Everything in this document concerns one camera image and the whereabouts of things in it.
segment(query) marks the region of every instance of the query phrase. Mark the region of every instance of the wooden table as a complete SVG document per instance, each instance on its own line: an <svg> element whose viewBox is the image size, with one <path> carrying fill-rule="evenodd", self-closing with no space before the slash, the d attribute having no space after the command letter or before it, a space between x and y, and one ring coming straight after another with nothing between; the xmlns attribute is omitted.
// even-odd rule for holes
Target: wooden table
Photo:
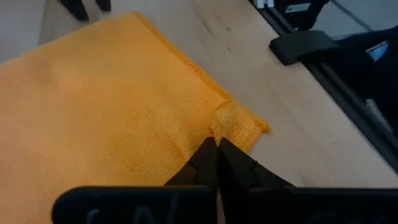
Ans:
<svg viewBox="0 0 398 224"><path fill-rule="evenodd" d="M264 167L297 186L398 187L392 169L311 73L274 57L268 45L277 34L247 0L113 1L113 14L130 10L141 11L270 122L273 132L263 134L251 153ZM89 16L93 11L88 9ZM69 31L59 30L57 19L65 18L57 16L47 8L44 19L51 24L43 27L44 35Z"/></svg>

